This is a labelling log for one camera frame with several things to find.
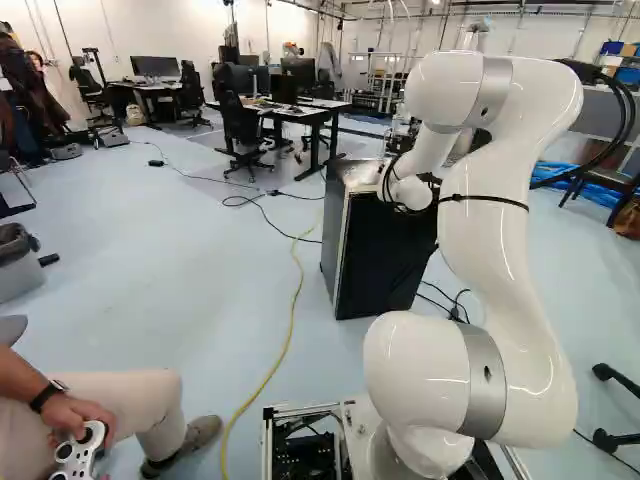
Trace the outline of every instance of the shoe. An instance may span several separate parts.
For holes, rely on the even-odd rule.
[[[140,467],[142,478],[158,478],[184,457],[210,445],[222,431],[222,420],[217,415],[198,417],[187,425],[184,442],[176,453],[166,460],[152,462],[145,460]]]

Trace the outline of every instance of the person's arm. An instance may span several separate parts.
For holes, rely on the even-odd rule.
[[[0,346],[0,396],[29,404],[49,385],[49,380],[9,347]],[[53,429],[84,437],[84,421],[100,420],[109,427],[106,445],[115,434],[115,416],[95,402],[56,393],[42,405],[42,421]]]
[[[29,403],[47,385],[47,377],[9,347],[0,346],[0,396]]]

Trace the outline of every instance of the wristwatch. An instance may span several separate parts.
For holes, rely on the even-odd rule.
[[[66,393],[68,391],[69,387],[67,387],[60,380],[50,380],[49,385],[47,385],[44,390],[36,395],[36,398],[31,400],[31,402],[29,403],[29,408],[40,415],[42,413],[42,407],[47,400],[49,400],[57,393]]]

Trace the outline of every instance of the game controller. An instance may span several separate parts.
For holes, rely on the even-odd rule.
[[[104,439],[109,428],[98,420],[84,423],[84,438],[76,440],[73,435],[58,445],[54,459],[58,470],[49,480],[97,480],[93,477],[96,457],[104,452]]]

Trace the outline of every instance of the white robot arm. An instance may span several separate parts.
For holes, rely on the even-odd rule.
[[[415,174],[440,166],[462,129],[492,135],[449,169],[438,213],[440,249],[482,300],[484,329],[389,312],[365,339],[371,400],[393,450],[420,476],[459,467],[470,437],[540,448],[575,425],[575,383],[529,274],[526,225],[534,164],[582,98],[572,70],[530,58],[435,52],[409,75],[407,105],[423,125],[389,176],[394,201],[426,207],[431,191]]]

